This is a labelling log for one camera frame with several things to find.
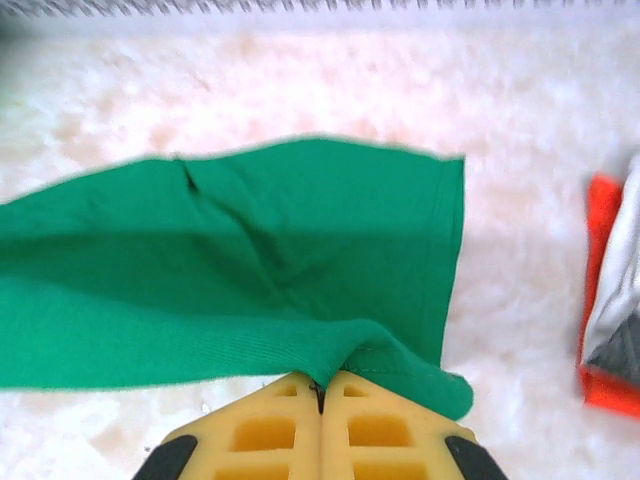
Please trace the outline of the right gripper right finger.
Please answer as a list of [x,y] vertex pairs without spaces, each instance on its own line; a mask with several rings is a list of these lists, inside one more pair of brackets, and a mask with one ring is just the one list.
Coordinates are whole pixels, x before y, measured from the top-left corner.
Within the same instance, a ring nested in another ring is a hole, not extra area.
[[321,480],[508,480],[475,434],[355,374],[324,397]]

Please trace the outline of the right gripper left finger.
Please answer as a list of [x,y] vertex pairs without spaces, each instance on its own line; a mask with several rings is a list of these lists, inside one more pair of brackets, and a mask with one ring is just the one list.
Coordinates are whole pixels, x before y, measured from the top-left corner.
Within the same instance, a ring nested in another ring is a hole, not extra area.
[[291,373],[168,434],[132,480],[320,480],[315,382]]

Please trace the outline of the green t-shirt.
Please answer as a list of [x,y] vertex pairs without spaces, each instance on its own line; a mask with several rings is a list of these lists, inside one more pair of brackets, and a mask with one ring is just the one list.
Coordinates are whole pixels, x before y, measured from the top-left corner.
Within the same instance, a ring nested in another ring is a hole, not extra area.
[[0,205],[0,389],[348,370],[451,419],[462,157],[303,138]]

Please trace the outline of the folded white t-shirt grey print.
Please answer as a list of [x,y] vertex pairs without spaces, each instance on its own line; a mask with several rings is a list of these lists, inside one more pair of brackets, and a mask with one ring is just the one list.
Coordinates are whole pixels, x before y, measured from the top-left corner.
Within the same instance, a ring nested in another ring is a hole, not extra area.
[[606,243],[582,363],[640,388],[640,152]]

